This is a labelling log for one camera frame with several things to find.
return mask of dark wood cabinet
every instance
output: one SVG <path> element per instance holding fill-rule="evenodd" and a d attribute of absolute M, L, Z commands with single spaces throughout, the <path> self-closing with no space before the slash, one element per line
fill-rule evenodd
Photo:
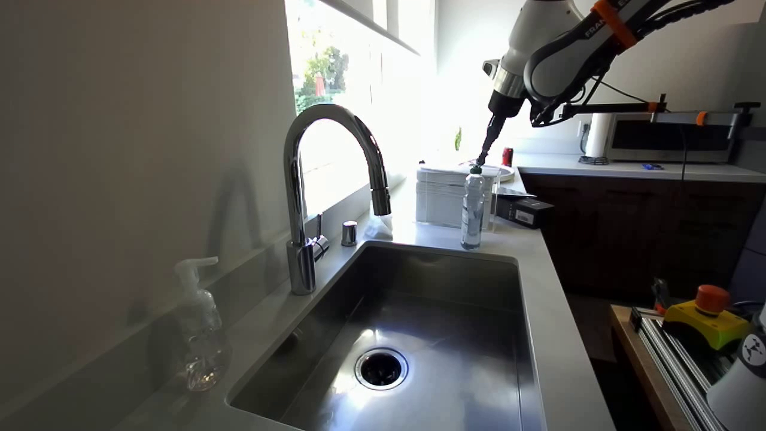
<path fill-rule="evenodd" d="M 543 231 L 567 293 L 652 300 L 666 278 L 681 296 L 700 283 L 727 284 L 764 184 L 525 174 L 556 204 Z"/>

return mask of kitchen sink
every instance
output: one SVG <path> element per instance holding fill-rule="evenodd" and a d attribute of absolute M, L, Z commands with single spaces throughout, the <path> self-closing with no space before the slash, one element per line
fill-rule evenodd
<path fill-rule="evenodd" d="M 363 245 L 229 405 L 299 429 L 542 429 L 514 258 Z"/>

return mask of faucet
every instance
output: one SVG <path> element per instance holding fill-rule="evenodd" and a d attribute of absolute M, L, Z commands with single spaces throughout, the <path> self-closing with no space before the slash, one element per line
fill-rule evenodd
<path fill-rule="evenodd" d="M 286 140 L 286 184 L 288 184 L 288 214 L 289 214 L 288 266 L 289 266 L 292 293 L 298 294 L 306 294 L 317 289 L 317 272 L 314 272 L 317 240 L 306 238 L 306 199 L 304 199 L 304 174 L 299 163 L 301 136 L 317 120 L 333 120 L 357 140 L 367 159 L 374 214 L 377 215 L 391 214 L 383 154 L 374 135 L 367 129 L 367 124 L 357 114 L 351 114 L 348 108 L 331 106 L 331 104 L 312 106 L 304 113 L 299 113 L 292 120 Z"/>

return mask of drain strainer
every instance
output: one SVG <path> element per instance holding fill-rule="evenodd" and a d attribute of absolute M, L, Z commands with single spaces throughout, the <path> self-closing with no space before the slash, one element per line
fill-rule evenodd
<path fill-rule="evenodd" d="M 367 389 L 396 389 L 399 386 L 406 373 L 410 363 L 406 360 L 388 348 L 380 350 L 367 350 L 354 367 L 357 381 Z"/>

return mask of countertop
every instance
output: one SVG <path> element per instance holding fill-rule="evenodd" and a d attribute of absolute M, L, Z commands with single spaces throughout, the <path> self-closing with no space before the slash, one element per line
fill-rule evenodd
<path fill-rule="evenodd" d="M 745 183 L 766 184 L 766 174 L 738 166 L 688 166 L 658 163 L 660 171 L 647 171 L 641 163 L 584 166 L 575 154 L 514 154 L 513 166 L 533 174 L 572 178 L 629 178 L 629 180 L 690 180 L 690 183 Z"/>
<path fill-rule="evenodd" d="M 392 202 L 392 242 L 440 250 L 461 250 L 460 231 L 415 222 L 415 187 L 405 184 Z M 152 395 L 118 429 L 292 429 L 228 405 L 229 393 L 246 381 L 269 351 L 298 325 L 298 320 L 323 296 L 331 278 L 354 250 L 337 242 L 317 264 L 318 289 L 306 296 L 289 294 L 289 284 L 271 289 L 229 330 L 233 362 L 222 381 L 205 395 L 186 395 L 177 389 Z M 543 429 L 612 429 L 597 373 L 576 333 L 567 296 L 556 275 L 551 254 L 539 231 L 526 231 L 508 221 L 491 221 L 482 234 L 476 254 L 513 256 L 520 264 L 526 329 L 537 363 L 539 398 L 543 405 Z"/>

